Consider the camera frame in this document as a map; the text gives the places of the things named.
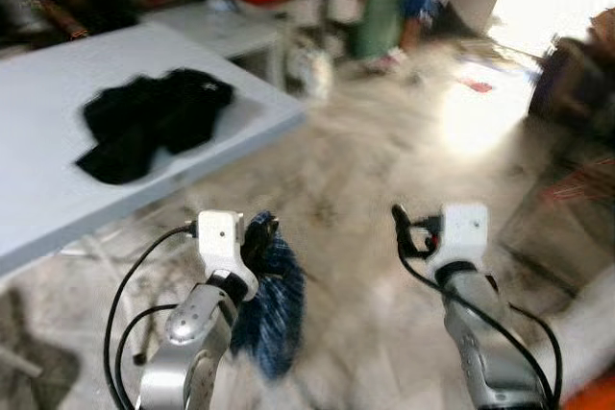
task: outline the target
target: black cloth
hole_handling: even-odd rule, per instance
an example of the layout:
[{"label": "black cloth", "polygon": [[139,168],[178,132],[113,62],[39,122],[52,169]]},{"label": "black cloth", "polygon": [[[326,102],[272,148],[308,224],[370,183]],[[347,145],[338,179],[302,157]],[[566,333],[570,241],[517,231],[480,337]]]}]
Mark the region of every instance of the black cloth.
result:
[{"label": "black cloth", "polygon": [[233,94],[229,84],[193,69],[108,88],[84,106],[98,145],[75,163],[108,184],[142,178],[158,148],[177,154],[209,141]]}]

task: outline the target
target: black cable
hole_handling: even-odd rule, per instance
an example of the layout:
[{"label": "black cable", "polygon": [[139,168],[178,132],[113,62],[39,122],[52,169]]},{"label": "black cable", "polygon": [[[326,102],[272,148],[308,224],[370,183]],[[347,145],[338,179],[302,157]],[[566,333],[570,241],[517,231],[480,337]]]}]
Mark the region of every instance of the black cable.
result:
[{"label": "black cable", "polygon": [[143,252],[143,254],[139,257],[139,259],[133,264],[133,267],[126,273],[126,276],[122,279],[119,286],[117,287],[117,291],[115,292],[115,296],[113,297],[113,301],[111,302],[111,309],[109,310],[109,317],[107,318],[107,326],[105,327],[105,341],[103,343],[103,369],[105,371],[105,380],[107,381],[107,387],[109,388],[109,392],[111,393],[111,397],[113,398],[113,402],[115,406],[120,410],[125,410],[125,406],[120,398],[115,384],[113,383],[113,378],[111,376],[111,352],[110,352],[110,343],[111,343],[111,329],[113,327],[113,319],[115,317],[115,311],[117,310],[117,305],[119,305],[119,299],[124,291],[124,287],[128,283],[128,280],[135,273],[136,269],[140,266],[140,264],[145,260],[145,258],[152,252],[152,250],[160,245],[164,240],[168,239],[172,235],[179,234],[182,232],[195,234],[195,225],[194,223],[186,226],[182,226],[180,228],[174,228],[162,236],[160,236],[152,245],[148,247],[148,249]]},{"label": "black cable", "polygon": [[562,387],[562,376],[563,376],[563,360],[561,357],[561,347],[559,346],[559,342],[557,341],[557,337],[555,337],[554,331],[551,330],[549,324],[540,319],[538,316],[533,315],[531,312],[526,311],[522,307],[516,306],[512,303],[508,304],[510,308],[514,311],[517,311],[519,314],[526,316],[528,319],[532,319],[537,324],[539,324],[545,333],[549,337],[549,341],[551,342],[551,346],[553,347],[553,355],[555,356],[555,382],[553,384],[553,410],[557,410],[559,406],[559,400],[561,399],[561,387]]},{"label": "black cable", "polygon": [[469,309],[470,311],[474,312],[477,316],[480,317],[481,320],[483,320],[485,323],[487,323],[488,325],[490,325],[493,328],[495,328],[496,330],[498,330],[498,332],[500,332],[503,335],[503,337],[506,340],[508,340],[512,344],[512,346],[514,346],[521,353],[521,355],[523,355],[524,358],[529,362],[529,364],[533,368],[534,372],[538,375],[538,379],[540,380],[540,384],[541,384],[541,386],[543,388],[543,392],[545,393],[545,397],[547,399],[547,402],[548,402],[550,408],[554,408],[554,395],[552,393],[551,386],[549,384],[549,380],[545,376],[545,373],[540,368],[540,365],[538,364],[538,362],[536,361],[534,356],[531,355],[531,352],[529,352],[529,350],[524,345],[522,345],[519,342],[519,340],[517,340],[502,324],[500,324],[498,321],[493,319],[486,312],[482,311],[481,309],[479,309],[478,307],[473,305],[471,302],[464,300],[458,294],[456,294],[454,292],[451,292],[451,291],[449,291],[449,290],[447,290],[445,288],[442,288],[439,285],[437,285],[436,283],[434,283],[431,280],[429,280],[428,278],[421,276],[419,273],[417,273],[414,270],[414,268],[412,268],[410,263],[407,262],[406,258],[402,255],[401,252],[398,252],[398,256],[400,258],[400,261],[402,262],[402,264],[406,268],[406,270],[409,273],[411,273],[415,278],[417,278],[418,280],[423,282],[429,288],[432,288],[433,290],[439,292],[443,297],[445,297],[445,298],[447,298],[449,300],[453,300],[453,301],[461,304],[466,309]]},{"label": "black cable", "polygon": [[128,335],[131,334],[135,325],[143,319],[145,316],[149,316],[150,314],[154,314],[158,311],[164,311],[169,309],[175,309],[177,304],[162,304],[160,306],[150,307],[149,309],[145,309],[143,312],[140,312],[136,315],[134,319],[128,324],[126,329],[122,332],[122,336],[119,339],[119,343],[117,344],[117,352],[115,353],[115,385],[117,386],[117,392],[119,394],[120,399],[122,400],[124,407],[133,410],[133,403],[131,402],[128,394],[126,393],[126,388],[124,387],[124,381],[122,379],[122,356],[124,355],[124,347],[126,346],[126,340],[128,339]]}]

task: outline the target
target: tiled floor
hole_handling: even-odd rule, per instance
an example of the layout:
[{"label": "tiled floor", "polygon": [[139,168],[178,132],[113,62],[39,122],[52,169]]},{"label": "tiled floor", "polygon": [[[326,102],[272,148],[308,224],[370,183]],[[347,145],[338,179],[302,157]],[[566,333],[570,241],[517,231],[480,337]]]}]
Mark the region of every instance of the tiled floor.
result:
[{"label": "tiled floor", "polygon": [[[418,80],[346,69],[331,103],[304,127],[189,191],[191,205],[248,217],[273,210],[307,273],[305,343],[292,373],[267,384],[245,357],[225,359],[212,408],[471,408],[441,301],[397,261],[389,208],[399,201],[420,215],[448,201],[483,201],[495,237],[544,165],[553,134],[519,121],[529,96],[523,79],[477,93],[457,82],[472,71],[447,46],[418,53],[408,64],[411,75],[417,70]],[[139,243],[183,222],[184,201],[170,198],[174,211],[159,214],[158,226],[136,226],[109,244],[121,271]],[[195,259],[190,251],[154,257],[134,284],[137,306],[185,295],[202,278]],[[524,292],[519,280],[530,277],[519,277],[495,244],[486,259],[511,298],[540,311],[560,301],[541,280]],[[0,365],[0,409],[111,408],[101,350],[114,288],[88,256],[56,255],[8,281],[3,342],[45,372],[31,381]],[[125,370],[135,384],[138,371]]]}]

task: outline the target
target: blue cloth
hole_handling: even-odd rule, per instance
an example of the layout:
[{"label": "blue cloth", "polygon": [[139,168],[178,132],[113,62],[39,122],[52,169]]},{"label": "blue cloth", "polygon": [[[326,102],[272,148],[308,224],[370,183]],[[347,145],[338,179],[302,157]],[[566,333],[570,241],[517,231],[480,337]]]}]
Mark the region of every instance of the blue cloth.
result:
[{"label": "blue cloth", "polygon": [[[269,211],[262,211],[252,222],[262,224],[271,217]],[[255,297],[239,307],[231,352],[246,350],[267,378],[278,379],[290,370],[301,346],[305,281],[297,257],[279,229],[264,263],[265,274],[283,276],[262,277]]]},{"label": "blue cloth", "polygon": [[402,13],[405,19],[432,20],[438,14],[439,7],[440,3],[437,0],[402,0]]}]

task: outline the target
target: white table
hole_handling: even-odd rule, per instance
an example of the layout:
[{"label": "white table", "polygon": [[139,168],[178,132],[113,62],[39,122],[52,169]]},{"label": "white table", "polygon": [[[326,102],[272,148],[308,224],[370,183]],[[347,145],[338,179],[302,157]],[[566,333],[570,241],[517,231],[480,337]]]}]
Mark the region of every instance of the white table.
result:
[{"label": "white table", "polygon": [[265,13],[218,12],[204,2],[142,16],[159,23],[228,60],[264,52],[267,81],[283,89],[283,45],[279,24]]},{"label": "white table", "polygon": [[[102,184],[74,165],[94,144],[81,114],[85,102],[136,75],[158,77],[179,67],[235,87],[212,141],[158,156],[150,175],[121,186]],[[304,118],[295,99],[161,25],[0,62],[0,277],[249,155]],[[0,359],[39,373],[1,346]]]}]

